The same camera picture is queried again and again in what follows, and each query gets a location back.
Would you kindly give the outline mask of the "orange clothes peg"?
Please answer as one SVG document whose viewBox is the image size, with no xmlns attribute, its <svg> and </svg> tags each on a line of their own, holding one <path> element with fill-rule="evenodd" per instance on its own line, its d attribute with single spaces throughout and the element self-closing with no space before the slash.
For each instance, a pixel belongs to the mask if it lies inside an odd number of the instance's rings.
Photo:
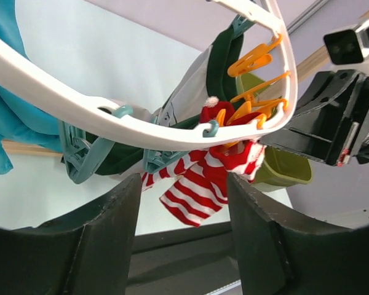
<svg viewBox="0 0 369 295">
<path fill-rule="evenodd" d="M 270 43 L 259 44 L 228 68 L 228 76 L 238 77 L 270 64 L 273 61 L 270 51 L 277 47 L 281 41 L 282 35 L 278 34 L 272 37 Z"/>
<path fill-rule="evenodd" d="M 259 103 L 254 103 L 252 105 L 252 112 L 265 114 L 266 117 L 269 119 L 272 116 L 275 108 L 278 107 L 278 105 L 281 103 L 283 104 L 283 109 L 286 110 L 289 105 L 288 101 L 285 98 L 278 98 L 274 100 L 266 100 Z"/>
<path fill-rule="evenodd" d="M 256 105 L 259 105 L 261 106 L 261 103 L 257 103 L 255 101 L 255 94 L 256 92 L 258 92 L 259 90 L 261 89 L 264 89 L 266 88 L 267 86 L 270 86 L 271 84 L 274 84 L 275 82 L 283 79 L 283 78 L 286 78 L 287 76 L 290 75 L 290 71 L 286 71 L 284 72 L 283 74 L 271 79 L 271 80 L 268 80 L 268 81 L 264 81 L 252 88 L 250 88 L 249 90 L 245 91 L 244 93 L 241 93 L 237 96 L 235 96 L 234 98 L 232 98 L 230 100 L 231 103 L 236 103 L 238 101 L 240 101 L 241 99 L 245 100 L 245 101 L 249 101 L 251 102 L 252 105 L 256 106 Z"/>
<path fill-rule="evenodd" d="M 231 126 L 231 125 L 242 125 L 248 124 L 252 120 L 256 120 L 257 128 L 262 128 L 263 124 L 267 120 L 267 115 L 260 112 L 252 112 L 252 103 L 250 101 L 244 102 L 235 112 L 234 114 L 228 118 L 226 117 L 226 110 L 221 109 L 218 111 L 216 115 L 216 121 L 220 127 L 222 126 Z"/>
</svg>

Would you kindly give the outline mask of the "red white santa sock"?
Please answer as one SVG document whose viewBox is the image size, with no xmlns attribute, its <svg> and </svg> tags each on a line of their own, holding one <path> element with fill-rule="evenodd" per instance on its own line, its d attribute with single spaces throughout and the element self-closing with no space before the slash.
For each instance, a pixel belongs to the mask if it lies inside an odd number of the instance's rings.
<svg viewBox="0 0 369 295">
<path fill-rule="evenodd" d="M 234 106 L 228 101 L 221 101 L 215 96 L 207 98 L 200 113 L 200 122 L 206 123 L 212 119 L 216 119 L 216 115 L 221 109 L 226 110 L 225 119 L 230 118 L 236 111 Z M 248 124 L 256 123 L 256 120 L 252 120 Z M 249 183 L 252 183 L 256 178 L 257 171 L 262 166 L 265 146 L 257 140 L 243 140 L 211 147 L 209 152 L 213 158 L 223 164 L 226 171 L 235 173 L 246 179 Z"/>
</svg>

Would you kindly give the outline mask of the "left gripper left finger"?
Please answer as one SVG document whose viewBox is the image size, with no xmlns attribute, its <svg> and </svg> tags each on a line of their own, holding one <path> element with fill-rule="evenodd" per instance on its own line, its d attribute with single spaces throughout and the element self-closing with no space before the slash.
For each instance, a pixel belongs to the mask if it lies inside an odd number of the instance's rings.
<svg viewBox="0 0 369 295">
<path fill-rule="evenodd" d="M 124 294 L 141 178 L 41 224 L 0 228 L 0 294 Z"/>
</svg>

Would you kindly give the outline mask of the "green and white garment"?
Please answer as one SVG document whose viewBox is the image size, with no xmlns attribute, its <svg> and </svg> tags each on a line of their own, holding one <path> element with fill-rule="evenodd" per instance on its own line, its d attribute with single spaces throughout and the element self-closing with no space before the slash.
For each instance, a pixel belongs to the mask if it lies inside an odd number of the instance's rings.
<svg viewBox="0 0 369 295">
<path fill-rule="evenodd" d="M 238 94 L 236 80 L 228 76 L 227 70 L 238 60 L 243 40 L 243 36 L 234 37 L 233 28 L 221 32 L 210 47 L 194 60 L 167 101 L 155 113 L 125 104 L 114 115 L 134 115 L 148 123 L 175 129 L 194 128 L 199 123 L 202 106 L 208 97 L 229 101 Z M 86 132 L 88 142 L 93 143 L 97 138 Z M 137 165 L 143 168 L 143 150 L 114 143 L 95 173 L 120 175 Z"/>
</svg>

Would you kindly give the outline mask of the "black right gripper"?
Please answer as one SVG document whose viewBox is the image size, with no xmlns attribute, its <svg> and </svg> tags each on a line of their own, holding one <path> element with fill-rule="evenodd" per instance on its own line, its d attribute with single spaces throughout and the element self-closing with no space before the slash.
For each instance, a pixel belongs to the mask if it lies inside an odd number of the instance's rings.
<svg viewBox="0 0 369 295">
<path fill-rule="evenodd" d="M 362 77 L 354 69 L 318 72 L 299 99 L 293 119 L 321 108 L 341 95 Z M 282 128 L 261 138 L 261 143 L 310 157 L 329 166 L 342 166 L 355 157 L 359 164 L 369 163 L 369 80 L 354 92 L 347 103 L 347 114 L 337 128 L 332 144 L 332 128 Z"/>
</svg>

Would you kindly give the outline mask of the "teal blue garment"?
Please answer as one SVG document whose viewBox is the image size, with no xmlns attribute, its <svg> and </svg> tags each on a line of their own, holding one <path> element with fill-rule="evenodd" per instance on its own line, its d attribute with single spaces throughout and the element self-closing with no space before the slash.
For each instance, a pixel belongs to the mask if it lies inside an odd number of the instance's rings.
<svg viewBox="0 0 369 295">
<path fill-rule="evenodd" d="M 0 1 L 0 39 L 27 57 L 19 32 L 14 1 Z M 0 175 L 13 169 L 2 140 L 37 144 L 61 152 L 56 118 L 0 86 Z"/>
</svg>

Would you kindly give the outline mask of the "olive green plastic basket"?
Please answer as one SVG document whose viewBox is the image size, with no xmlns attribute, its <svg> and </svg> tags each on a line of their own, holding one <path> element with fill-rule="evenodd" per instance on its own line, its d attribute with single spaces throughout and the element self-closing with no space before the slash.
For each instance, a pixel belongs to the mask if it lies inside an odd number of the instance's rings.
<svg viewBox="0 0 369 295">
<path fill-rule="evenodd" d="M 308 159 L 273 147 L 267 147 L 261 168 L 254 180 L 255 186 L 291 187 L 309 184 L 312 181 L 312 168 Z"/>
</svg>

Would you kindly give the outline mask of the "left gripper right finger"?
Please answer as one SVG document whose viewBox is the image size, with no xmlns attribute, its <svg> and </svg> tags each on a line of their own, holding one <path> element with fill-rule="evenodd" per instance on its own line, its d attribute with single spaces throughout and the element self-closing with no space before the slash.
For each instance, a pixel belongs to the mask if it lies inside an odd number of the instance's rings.
<svg viewBox="0 0 369 295">
<path fill-rule="evenodd" d="M 233 174 L 227 188 L 244 294 L 369 294 L 369 225 L 311 218 Z"/>
</svg>

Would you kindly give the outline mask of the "wooden clothes rack frame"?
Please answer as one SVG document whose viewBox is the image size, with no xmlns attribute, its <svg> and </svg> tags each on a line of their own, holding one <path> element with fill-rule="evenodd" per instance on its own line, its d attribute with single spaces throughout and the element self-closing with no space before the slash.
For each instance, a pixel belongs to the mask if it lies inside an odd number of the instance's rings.
<svg viewBox="0 0 369 295">
<path fill-rule="evenodd" d="M 360 18 L 369 19 L 369 10 L 365 12 Z M 297 66 L 298 81 L 299 82 L 304 81 L 311 75 L 315 74 L 317 71 L 320 71 L 320 69 L 329 62 L 330 58 L 328 56 L 325 46 L 323 45 Z M 16 143 L 7 140 L 4 140 L 2 143 L 4 149 L 9 154 L 24 154 L 24 155 L 51 156 L 51 157 L 62 156 L 60 153 L 51 151 L 49 149 L 40 147 L 35 144 Z"/>
</svg>

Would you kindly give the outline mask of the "red white striped sock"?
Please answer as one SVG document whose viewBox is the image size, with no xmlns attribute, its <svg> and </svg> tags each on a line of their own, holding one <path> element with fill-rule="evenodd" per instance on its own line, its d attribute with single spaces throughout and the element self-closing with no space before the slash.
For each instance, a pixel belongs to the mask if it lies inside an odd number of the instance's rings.
<svg viewBox="0 0 369 295">
<path fill-rule="evenodd" d="M 226 171 L 211 167 L 207 151 L 192 151 L 155 173 L 142 174 L 145 191 L 165 178 L 179 177 L 160 197 L 161 204 L 180 222 L 199 227 L 204 220 L 219 212 L 228 203 Z"/>
</svg>

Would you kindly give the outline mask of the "teal clothes peg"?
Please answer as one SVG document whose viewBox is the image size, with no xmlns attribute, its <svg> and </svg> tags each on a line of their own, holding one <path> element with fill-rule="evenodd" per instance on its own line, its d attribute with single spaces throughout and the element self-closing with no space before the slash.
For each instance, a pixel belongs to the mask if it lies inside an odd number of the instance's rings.
<svg viewBox="0 0 369 295">
<path fill-rule="evenodd" d="M 58 128 L 67 174 L 74 183 L 81 184 L 97 171 L 114 142 L 98 137 L 90 143 L 85 131 L 64 121 L 58 121 Z"/>
<path fill-rule="evenodd" d="M 220 127 L 216 119 L 208 121 L 209 127 L 204 128 L 202 136 L 204 138 L 214 137 Z M 157 151 L 144 149 L 143 150 L 143 168 L 147 173 L 156 173 L 168 165 L 180 160 L 189 151 Z"/>
</svg>

